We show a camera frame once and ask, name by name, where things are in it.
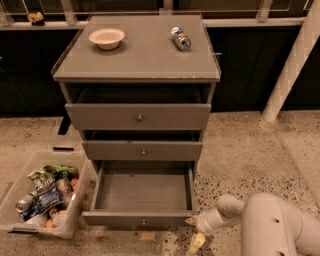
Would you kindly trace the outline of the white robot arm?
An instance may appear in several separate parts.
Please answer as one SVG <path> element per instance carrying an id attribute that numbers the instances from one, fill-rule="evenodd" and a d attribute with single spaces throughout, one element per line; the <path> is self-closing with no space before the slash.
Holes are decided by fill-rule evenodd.
<path id="1" fill-rule="evenodd" d="M 268 193 L 245 201 L 222 195 L 214 208 L 186 223 L 196 228 L 187 256 L 194 256 L 215 230 L 236 225 L 241 226 L 241 256 L 320 256 L 320 221 Z"/>

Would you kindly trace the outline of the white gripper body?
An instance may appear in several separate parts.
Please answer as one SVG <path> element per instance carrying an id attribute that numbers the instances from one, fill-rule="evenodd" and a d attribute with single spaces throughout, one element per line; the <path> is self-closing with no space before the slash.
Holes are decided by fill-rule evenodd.
<path id="1" fill-rule="evenodd" d="M 240 222 L 241 218 L 239 216 L 227 217 L 214 207 L 197 215 L 195 227 L 198 232 L 205 236 L 211 236 L 219 228 L 233 227 L 239 225 Z"/>

